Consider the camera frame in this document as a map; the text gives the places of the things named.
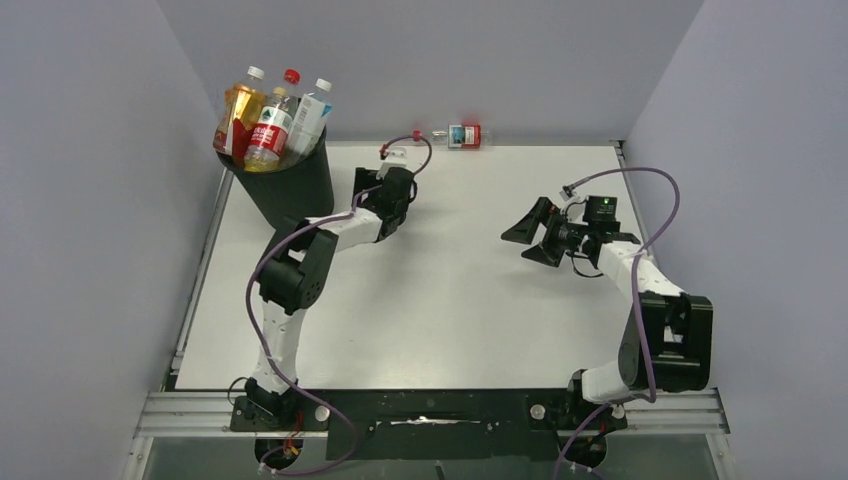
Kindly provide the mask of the black plastic waste bin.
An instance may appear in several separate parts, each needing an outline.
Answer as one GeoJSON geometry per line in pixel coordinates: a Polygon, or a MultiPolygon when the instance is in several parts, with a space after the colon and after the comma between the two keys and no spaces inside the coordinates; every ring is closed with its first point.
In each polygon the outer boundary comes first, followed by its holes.
{"type": "Polygon", "coordinates": [[[324,129],[312,151],[297,164],[273,172],[248,172],[230,155],[217,152],[221,164],[233,172],[267,223],[277,229],[287,217],[324,217],[335,206],[324,129]]]}

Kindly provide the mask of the clear bottle blue white label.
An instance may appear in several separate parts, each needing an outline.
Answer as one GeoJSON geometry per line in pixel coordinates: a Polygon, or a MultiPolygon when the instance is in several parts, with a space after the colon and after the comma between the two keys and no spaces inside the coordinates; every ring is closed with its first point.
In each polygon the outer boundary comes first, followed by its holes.
{"type": "Polygon", "coordinates": [[[283,163],[293,165],[309,155],[318,143],[333,108],[329,94],[332,83],[318,78],[312,92],[299,101],[292,129],[283,150],[283,163]]]}

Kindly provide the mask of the clear bottle red blue label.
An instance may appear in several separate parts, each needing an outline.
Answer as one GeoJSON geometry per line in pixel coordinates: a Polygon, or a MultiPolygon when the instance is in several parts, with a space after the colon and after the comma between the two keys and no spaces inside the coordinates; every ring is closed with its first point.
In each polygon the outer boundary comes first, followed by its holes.
{"type": "Polygon", "coordinates": [[[480,150],[493,142],[491,133],[476,123],[450,124],[432,131],[414,129],[412,135],[415,142],[427,140],[434,147],[449,150],[480,150]]]}

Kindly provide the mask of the gold red tea bottle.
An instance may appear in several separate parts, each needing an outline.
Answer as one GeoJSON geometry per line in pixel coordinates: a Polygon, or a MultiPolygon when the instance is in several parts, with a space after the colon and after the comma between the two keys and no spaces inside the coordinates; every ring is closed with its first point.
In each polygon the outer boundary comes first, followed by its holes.
{"type": "Polygon", "coordinates": [[[213,137],[213,148],[234,160],[243,159],[266,101],[265,72],[255,66],[225,92],[225,112],[213,137]]]}

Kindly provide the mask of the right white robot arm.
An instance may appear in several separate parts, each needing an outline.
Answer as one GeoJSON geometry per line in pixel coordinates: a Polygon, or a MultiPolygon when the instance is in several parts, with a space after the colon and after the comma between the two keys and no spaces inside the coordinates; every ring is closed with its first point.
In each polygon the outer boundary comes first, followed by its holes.
{"type": "Polygon", "coordinates": [[[713,305],[670,281],[616,218],[617,200],[588,196],[559,207],[547,197],[501,235],[526,245],[522,257],[549,267],[563,258],[588,261],[631,303],[616,357],[576,375],[562,400],[572,425],[590,425],[602,403],[648,399],[657,392],[700,391],[707,386],[713,305]]]}

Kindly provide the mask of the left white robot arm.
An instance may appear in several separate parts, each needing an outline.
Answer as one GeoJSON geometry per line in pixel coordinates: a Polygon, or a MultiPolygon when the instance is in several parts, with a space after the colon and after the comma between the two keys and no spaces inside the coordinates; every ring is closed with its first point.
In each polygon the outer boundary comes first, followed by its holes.
{"type": "Polygon", "coordinates": [[[287,218],[248,280],[245,305],[260,354],[237,412],[268,426],[293,422],[304,390],[297,351],[306,313],[323,294],[334,257],[381,242],[405,222],[417,194],[414,172],[356,172],[351,207],[339,214],[287,218]]]}

